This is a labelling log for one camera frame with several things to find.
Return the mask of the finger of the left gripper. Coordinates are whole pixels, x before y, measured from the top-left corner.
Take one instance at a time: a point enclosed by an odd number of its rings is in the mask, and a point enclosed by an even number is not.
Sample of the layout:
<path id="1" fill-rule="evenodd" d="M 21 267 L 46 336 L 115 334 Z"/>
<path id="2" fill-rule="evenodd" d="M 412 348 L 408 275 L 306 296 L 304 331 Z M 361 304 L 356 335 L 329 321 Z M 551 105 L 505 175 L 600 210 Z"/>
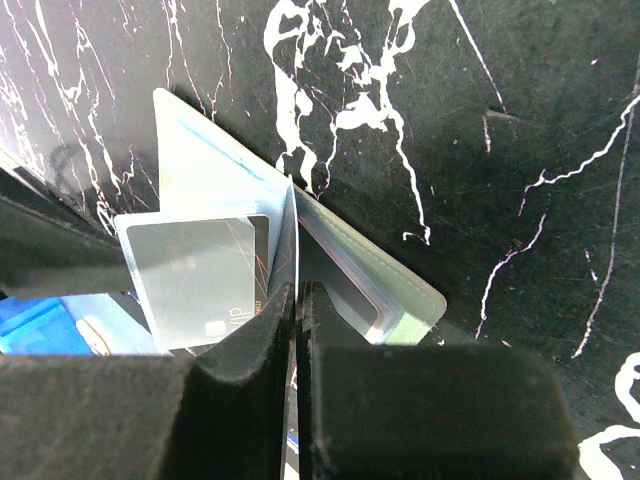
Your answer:
<path id="1" fill-rule="evenodd" d="M 116 240 L 1 172 L 1 292 L 21 299 L 133 288 Z"/>

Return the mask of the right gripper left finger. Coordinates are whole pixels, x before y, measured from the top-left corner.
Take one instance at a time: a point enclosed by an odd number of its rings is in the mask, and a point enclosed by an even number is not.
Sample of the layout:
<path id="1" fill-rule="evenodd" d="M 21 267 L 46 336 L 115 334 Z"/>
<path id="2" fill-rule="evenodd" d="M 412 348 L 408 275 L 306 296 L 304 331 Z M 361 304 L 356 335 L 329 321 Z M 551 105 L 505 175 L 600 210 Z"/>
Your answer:
<path id="1" fill-rule="evenodd" d="M 5 356 L 5 479 L 278 479 L 294 288 L 199 356 Z"/>

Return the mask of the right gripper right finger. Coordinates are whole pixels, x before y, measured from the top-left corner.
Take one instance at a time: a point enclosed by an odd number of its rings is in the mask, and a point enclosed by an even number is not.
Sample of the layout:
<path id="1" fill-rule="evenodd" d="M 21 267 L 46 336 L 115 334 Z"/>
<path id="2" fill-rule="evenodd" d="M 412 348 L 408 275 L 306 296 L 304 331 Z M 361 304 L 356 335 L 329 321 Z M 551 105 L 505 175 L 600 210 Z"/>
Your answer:
<path id="1" fill-rule="evenodd" d="M 307 282 L 297 306 L 304 479 L 569 479 L 579 449 L 551 369 L 483 345 L 368 343 Z"/>

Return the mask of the green card holder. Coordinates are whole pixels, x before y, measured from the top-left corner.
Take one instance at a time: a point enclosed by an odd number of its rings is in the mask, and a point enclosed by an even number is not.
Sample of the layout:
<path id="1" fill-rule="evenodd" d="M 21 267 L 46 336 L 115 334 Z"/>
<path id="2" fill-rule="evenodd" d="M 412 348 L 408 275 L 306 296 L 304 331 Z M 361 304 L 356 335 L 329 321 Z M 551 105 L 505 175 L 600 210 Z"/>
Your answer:
<path id="1" fill-rule="evenodd" d="M 372 344 L 414 345 L 443 316 L 441 293 L 292 179 L 170 91 L 158 88 L 152 98 L 159 208 L 146 213 L 175 220 L 266 215 L 267 302 L 285 283 L 320 282 L 338 314 Z"/>

